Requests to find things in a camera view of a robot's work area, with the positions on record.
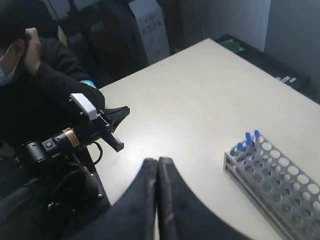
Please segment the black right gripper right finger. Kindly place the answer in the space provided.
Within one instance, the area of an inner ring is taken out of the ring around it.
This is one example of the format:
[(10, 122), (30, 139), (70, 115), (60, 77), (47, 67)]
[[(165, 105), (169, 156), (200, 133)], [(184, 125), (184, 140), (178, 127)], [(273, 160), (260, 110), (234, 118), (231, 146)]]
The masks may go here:
[(161, 240), (248, 239), (197, 198), (169, 157), (158, 160), (156, 194)]

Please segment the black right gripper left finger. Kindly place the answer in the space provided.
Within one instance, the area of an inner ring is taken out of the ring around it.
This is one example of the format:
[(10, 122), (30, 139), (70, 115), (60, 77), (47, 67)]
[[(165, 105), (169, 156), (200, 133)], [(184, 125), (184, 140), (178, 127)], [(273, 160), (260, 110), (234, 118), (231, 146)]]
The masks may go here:
[(158, 161), (143, 161), (134, 180), (111, 208), (72, 240), (153, 240)]

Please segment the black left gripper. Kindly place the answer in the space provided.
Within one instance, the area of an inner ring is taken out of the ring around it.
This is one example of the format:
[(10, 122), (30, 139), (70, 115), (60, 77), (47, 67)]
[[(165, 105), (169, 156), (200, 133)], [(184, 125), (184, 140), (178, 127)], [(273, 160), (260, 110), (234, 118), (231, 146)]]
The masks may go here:
[(78, 138), (79, 146), (74, 149), (76, 151), (83, 149), (89, 144), (102, 139), (116, 152), (120, 152), (125, 145), (113, 132), (129, 114), (130, 108), (122, 106), (100, 110), (97, 119), (94, 120), (89, 120), (85, 115), (79, 116), (74, 121), (74, 132)]

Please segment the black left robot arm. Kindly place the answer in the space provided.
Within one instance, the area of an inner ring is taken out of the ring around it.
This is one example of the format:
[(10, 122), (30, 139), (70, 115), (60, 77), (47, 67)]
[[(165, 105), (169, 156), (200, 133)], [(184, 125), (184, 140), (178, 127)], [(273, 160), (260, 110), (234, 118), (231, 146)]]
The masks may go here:
[(67, 240), (106, 206), (96, 160), (80, 159), (89, 145), (104, 140), (119, 152), (115, 136), (130, 114), (127, 106), (82, 115), (42, 141), (23, 144), (0, 157), (0, 237), (3, 240)]

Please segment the person's raised hand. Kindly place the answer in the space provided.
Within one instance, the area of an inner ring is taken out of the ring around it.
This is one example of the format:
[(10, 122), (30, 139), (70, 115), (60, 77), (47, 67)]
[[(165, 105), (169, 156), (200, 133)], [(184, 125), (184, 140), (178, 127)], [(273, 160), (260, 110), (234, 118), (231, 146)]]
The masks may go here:
[(25, 68), (31, 75), (36, 75), (41, 64), (41, 43), (36, 28), (26, 28), (26, 51), (24, 55)]

